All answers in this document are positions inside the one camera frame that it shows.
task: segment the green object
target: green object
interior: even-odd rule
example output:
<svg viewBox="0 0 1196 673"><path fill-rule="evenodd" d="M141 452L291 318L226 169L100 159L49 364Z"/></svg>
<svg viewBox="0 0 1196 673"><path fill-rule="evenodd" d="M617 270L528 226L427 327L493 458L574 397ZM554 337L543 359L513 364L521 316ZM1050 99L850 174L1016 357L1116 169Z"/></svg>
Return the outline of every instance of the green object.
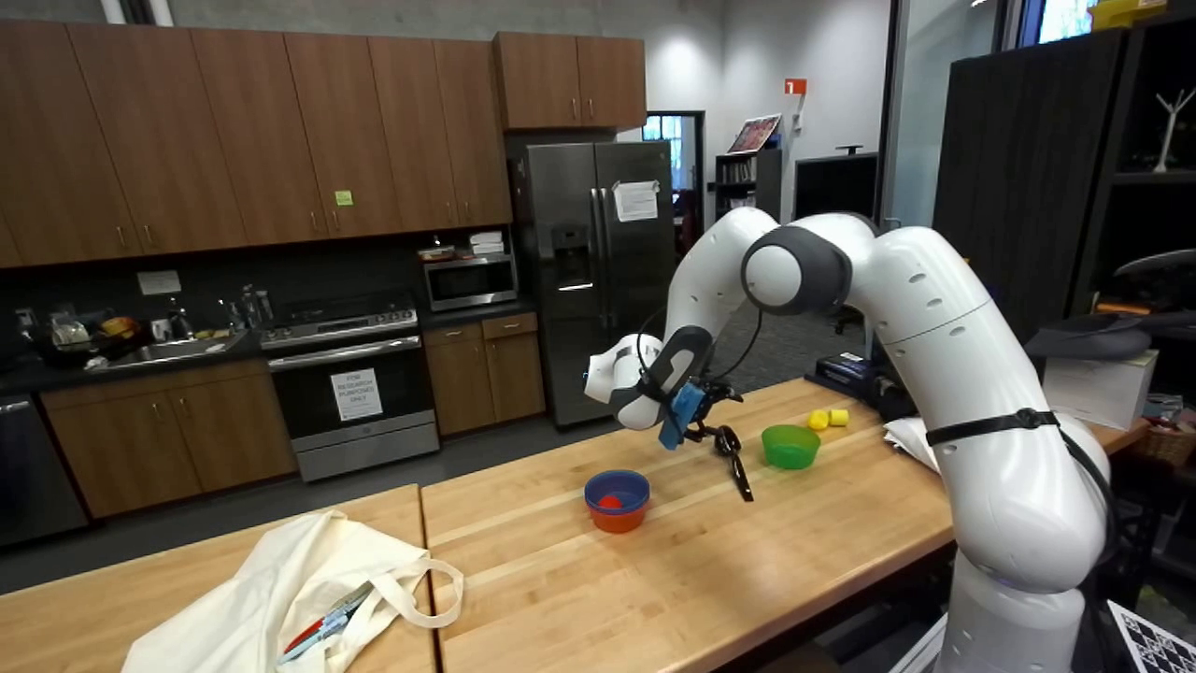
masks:
<svg viewBox="0 0 1196 673"><path fill-rule="evenodd" d="M762 429L762 462L779 473L802 473L814 464L822 438L809 425Z"/></svg>

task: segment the blue bowl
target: blue bowl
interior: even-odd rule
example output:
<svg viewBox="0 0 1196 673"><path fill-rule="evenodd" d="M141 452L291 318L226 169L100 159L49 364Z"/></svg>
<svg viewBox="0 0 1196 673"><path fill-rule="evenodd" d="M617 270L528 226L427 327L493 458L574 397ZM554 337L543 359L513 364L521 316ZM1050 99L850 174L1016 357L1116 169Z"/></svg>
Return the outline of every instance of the blue bowl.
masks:
<svg viewBox="0 0 1196 673"><path fill-rule="evenodd" d="M602 473L587 484L587 509L602 530L634 530L646 503L651 486L639 473Z"/></svg>

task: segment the white tote bag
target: white tote bag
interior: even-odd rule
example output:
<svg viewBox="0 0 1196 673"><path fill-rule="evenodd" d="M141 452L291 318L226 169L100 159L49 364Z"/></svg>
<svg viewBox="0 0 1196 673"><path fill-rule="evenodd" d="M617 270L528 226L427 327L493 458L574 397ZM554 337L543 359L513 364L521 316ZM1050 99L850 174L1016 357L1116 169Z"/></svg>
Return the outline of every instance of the white tote bag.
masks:
<svg viewBox="0 0 1196 673"><path fill-rule="evenodd" d="M413 607L428 572L450 591L435 614ZM353 604L342 630L293 655L287 645ZM264 673L346 668L397 616L398 630L443 630L464 604L464 575L427 550L361 529L341 514L310 514L262 535L244 567L146 631L122 658L127 673Z"/></svg>

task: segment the floor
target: floor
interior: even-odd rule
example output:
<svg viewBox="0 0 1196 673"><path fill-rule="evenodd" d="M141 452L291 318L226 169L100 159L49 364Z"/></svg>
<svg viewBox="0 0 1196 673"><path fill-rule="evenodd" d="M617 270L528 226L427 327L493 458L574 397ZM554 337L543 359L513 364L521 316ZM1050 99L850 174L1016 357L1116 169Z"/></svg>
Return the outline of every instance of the floor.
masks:
<svg viewBox="0 0 1196 673"><path fill-rule="evenodd" d="M824 318L773 318L773 316L762 318L762 328L756 328L756 309L744 309L732 321L732 328L722 337L722 359L712 359L712 372L726 372L748 343L752 343L752 357L732 372L732 384L752 397L752 390L801 379L818 357L860 351L860 328L835 333L833 321ZM568 444L606 429L612 429L612 424L556 429L550 419L528 419L495 429L447 438L442 452L421 462L404 462L404 464L315 484L315 486L300 479L277 479L277 484L262 484L262 486L246 486L216 498L133 514L77 535L60 535L27 550L0 554L0 596L32 586L44 580L73 575L85 567L131 562L141 554L170 550L210 535L240 530L250 524L267 524L305 509L336 505L346 498L367 498L388 486L454 479L478 469L535 458L554 444ZM868 609L844 616L842 625L828 625L824 631L802 630L802 631L779 636L773 646L762 646L759 658L744 658L728 668L759 668L759 673L888 668L899 658L899 650L908 650L916 636L930 625L930 616L925 614L911 616L908 600L896 600L896 604L881 600L875 607L888 607L888 609L896 607L899 625L888 630L881 641L869 641L868 646L847 646L850 655L828 658L824 650L842 650L847 645L844 631L850 631L850 621L864 621ZM1196 591L1189 582L1151 580L1138 596L1138 609L1142 616L1196 645Z"/></svg>

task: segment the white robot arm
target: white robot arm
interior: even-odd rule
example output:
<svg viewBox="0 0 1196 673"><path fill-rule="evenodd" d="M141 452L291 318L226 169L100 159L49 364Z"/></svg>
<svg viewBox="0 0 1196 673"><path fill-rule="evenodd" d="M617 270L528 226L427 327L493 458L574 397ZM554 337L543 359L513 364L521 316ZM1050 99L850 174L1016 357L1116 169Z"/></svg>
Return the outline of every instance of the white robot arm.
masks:
<svg viewBox="0 0 1196 673"><path fill-rule="evenodd" d="M1067 668L1082 616L1077 586L1107 544L1109 464L1080 424L1050 414L1024 347L961 253L934 227L869 237L842 214L776 227L759 211L732 211L681 263L665 343L624 337L590 359L587 392L624 425L676 424L667 405L748 301L857 306L930 425L956 524L938 668Z"/></svg>

